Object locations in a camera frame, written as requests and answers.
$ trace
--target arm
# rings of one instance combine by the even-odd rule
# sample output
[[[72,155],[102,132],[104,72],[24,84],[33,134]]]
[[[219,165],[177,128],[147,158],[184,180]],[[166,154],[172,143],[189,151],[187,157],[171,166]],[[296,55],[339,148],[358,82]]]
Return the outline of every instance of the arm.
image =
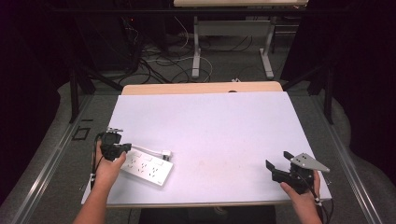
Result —
[[[300,222],[303,224],[321,224],[318,216],[317,205],[315,204],[314,196],[311,191],[304,194],[298,194],[287,183],[280,183],[280,187],[289,195],[292,201],[294,211],[296,212]],[[314,189],[319,197],[320,178],[318,171],[314,171]]]
[[[100,145],[101,142],[98,141],[96,146],[96,164],[100,165],[96,171],[95,185],[74,220],[75,224],[105,223],[107,196],[119,175],[122,164],[126,160],[125,152],[122,152],[115,161],[105,160],[105,158],[102,158]]]

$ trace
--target table leg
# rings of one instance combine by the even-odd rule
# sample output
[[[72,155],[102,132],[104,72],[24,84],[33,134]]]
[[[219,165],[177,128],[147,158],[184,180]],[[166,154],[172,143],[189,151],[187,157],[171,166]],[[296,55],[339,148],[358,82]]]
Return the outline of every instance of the table leg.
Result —
[[[199,65],[201,60],[201,49],[199,48],[198,18],[194,17],[194,59],[192,62],[192,78],[199,77]]]
[[[274,73],[270,64],[270,60],[268,58],[268,52],[271,47],[271,40],[274,35],[275,25],[276,25],[276,17],[271,18],[271,24],[267,30],[267,37],[265,40],[264,49],[260,49],[260,55],[262,56],[262,65],[264,66],[264,72],[268,79],[272,80],[274,78]]]

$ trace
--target power strip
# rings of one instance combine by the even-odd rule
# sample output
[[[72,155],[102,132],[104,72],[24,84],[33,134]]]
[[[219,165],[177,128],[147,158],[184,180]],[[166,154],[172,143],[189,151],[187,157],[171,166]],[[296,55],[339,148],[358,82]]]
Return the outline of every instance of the power strip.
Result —
[[[162,186],[171,172],[173,163],[161,160],[142,151],[131,149],[121,169]]]

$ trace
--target white table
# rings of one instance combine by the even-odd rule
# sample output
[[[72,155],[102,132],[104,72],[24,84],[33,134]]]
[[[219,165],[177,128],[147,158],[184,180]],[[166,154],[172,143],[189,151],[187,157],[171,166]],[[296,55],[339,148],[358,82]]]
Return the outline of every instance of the white table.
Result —
[[[260,91],[268,85],[269,91]],[[152,86],[160,90],[142,91]],[[178,87],[191,93],[175,94]],[[141,85],[138,92],[128,88],[123,94],[133,95],[119,96],[109,126],[124,130],[122,143],[172,150],[174,168],[162,187],[121,171],[108,196],[109,207],[285,203],[290,199],[272,181],[265,160],[288,171],[283,151],[314,157],[278,83]],[[89,192],[87,188],[83,203]],[[324,184],[320,195],[323,200],[332,197]]]
[[[175,7],[280,7],[303,6],[308,0],[175,0]],[[200,35],[251,35],[264,36],[264,48],[260,49],[262,64],[267,78],[274,73],[268,59],[268,51],[276,25],[276,17],[269,21],[198,21],[194,17],[194,59],[191,76],[199,77],[201,49]]]

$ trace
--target black curtain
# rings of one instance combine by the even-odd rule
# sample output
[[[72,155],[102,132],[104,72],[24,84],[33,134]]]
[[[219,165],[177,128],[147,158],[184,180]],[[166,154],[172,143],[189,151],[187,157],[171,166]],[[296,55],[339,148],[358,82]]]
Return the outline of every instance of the black curtain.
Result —
[[[68,75],[38,1],[0,3],[0,47],[2,203],[51,125]]]
[[[351,2],[310,0],[307,7]],[[396,184],[396,7],[391,0],[358,2],[346,33],[349,18],[303,18],[281,78],[292,80],[318,65],[340,38],[333,94],[350,121],[350,148]]]

